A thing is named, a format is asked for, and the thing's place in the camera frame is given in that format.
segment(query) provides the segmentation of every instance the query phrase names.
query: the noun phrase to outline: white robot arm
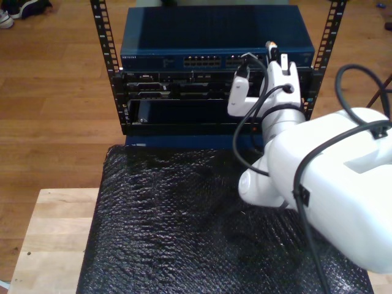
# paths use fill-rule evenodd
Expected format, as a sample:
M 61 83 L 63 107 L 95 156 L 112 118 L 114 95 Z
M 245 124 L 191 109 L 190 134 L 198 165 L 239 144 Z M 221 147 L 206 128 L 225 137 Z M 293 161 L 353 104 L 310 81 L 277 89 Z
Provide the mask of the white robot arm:
M 295 64 L 286 67 L 285 55 L 281 62 L 271 58 L 273 45 L 267 44 L 267 91 L 291 84 L 293 92 L 277 90 L 261 107 L 265 154 L 252 166 L 269 176 L 248 169 L 238 190 L 250 204 L 298 210 L 293 183 L 300 163 L 318 146 L 358 125 L 345 110 L 305 121 L 295 109 L 301 105 Z M 229 114 L 244 116 L 256 103 L 258 97 L 246 97 L 248 89 L 247 77 L 236 74 Z M 287 104 L 294 107 L 277 107 Z M 388 121 L 369 108 L 353 112 L 367 123 Z M 391 163 L 392 129 L 377 140 L 371 132 L 358 132 L 324 149 L 306 165 L 300 179 L 309 223 L 354 263 L 376 273 L 392 273 Z

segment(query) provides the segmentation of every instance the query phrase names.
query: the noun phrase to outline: blue box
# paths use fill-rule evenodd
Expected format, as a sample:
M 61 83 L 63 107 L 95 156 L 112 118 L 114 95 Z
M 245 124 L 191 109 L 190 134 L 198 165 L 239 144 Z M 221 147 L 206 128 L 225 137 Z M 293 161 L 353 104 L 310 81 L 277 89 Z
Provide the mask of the blue box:
M 260 59 L 274 41 L 297 67 L 310 67 L 314 47 L 297 6 L 130 8 L 121 48 L 125 71 L 233 70 L 239 56 Z

